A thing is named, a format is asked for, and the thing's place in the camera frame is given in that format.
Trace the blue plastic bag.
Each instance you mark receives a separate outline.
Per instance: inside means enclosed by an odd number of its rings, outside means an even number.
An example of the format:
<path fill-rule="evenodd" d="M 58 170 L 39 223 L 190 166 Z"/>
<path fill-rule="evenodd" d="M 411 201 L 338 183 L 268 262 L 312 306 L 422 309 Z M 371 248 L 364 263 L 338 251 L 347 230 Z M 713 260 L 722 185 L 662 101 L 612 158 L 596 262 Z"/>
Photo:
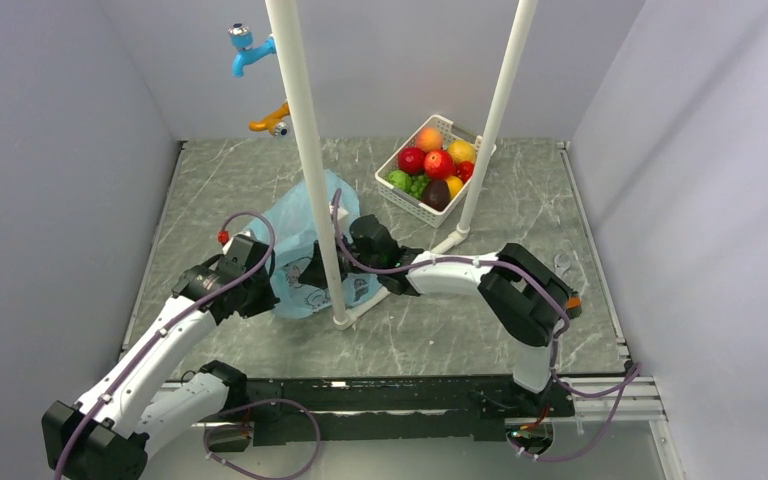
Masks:
<path fill-rule="evenodd" d="M 325 170 L 328 197 L 337 189 L 342 194 L 340 207 L 347 211 L 349 223 L 360 216 L 359 198 L 355 190 L 333 171 Z M 299 276 L 312 259 L 317 241 L 310 199 L 304 180 L 292 187 L 283 197 L 262 214 L 276 234 L 274 247 L 276 268 L 270 282 L 280 300 L 272 310 L 282 319 L 301 319 L 331 306 L 327 286 L 318 288 L 299 282 Z M 267 243 L 269 233 L 262 221 L 250 221 L 240 232 Z M 373 297 L 381 284 L 372 274 L 348 274 L 343 280 L 344 300 L 348 307 L 359 305 Z"/>

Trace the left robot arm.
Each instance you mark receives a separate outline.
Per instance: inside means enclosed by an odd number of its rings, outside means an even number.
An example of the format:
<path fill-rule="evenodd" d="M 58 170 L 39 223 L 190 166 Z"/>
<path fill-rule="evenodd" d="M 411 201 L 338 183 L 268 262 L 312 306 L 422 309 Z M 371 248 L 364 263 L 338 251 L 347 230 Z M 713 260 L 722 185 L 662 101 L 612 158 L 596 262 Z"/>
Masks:
<path fill-rule="evenodd" d="M 273 243 L 239 234 L 223 251 L 186 270 L 151 327 L 75 402 L 42 417 L 46 458 L 57 479 L 137 479 L 148 461 L 190 426 L 217 414 L 239 417 L 247 377 L 214 360 L 162 399 L 156 394 L 208 334 L 237 314 L 272 310 Z"/>

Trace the orange red fake peach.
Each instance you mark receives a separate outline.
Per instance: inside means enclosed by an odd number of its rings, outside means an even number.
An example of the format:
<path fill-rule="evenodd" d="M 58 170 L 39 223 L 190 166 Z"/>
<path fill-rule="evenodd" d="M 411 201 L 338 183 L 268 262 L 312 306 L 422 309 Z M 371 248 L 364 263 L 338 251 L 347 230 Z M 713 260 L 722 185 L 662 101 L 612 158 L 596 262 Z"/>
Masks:
<path fill-rule="evenodd" d="M 440 130 L 434 127 L 422 128 L 414 138 L 414 145 L 425 153 L 442 150 L 445 137 Z"/>

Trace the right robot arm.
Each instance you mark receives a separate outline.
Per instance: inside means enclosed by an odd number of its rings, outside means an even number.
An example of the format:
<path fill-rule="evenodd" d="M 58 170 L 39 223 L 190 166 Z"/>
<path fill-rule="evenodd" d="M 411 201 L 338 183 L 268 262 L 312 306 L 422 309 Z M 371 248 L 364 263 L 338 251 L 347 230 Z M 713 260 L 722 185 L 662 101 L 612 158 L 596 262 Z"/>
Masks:
<path fill-rule="evenodd" d="M 373 215 L 352 221 L 335 240 L 341 277 L 373 274 L 393 295 L 482 298 L 518 344 L 513 406 L 534 415 L 548 404 L 558 338 L 580 315 L 582 301 L 525 247 L 507 243 L 483 255 L 438 254 L 400 245 Z"/>

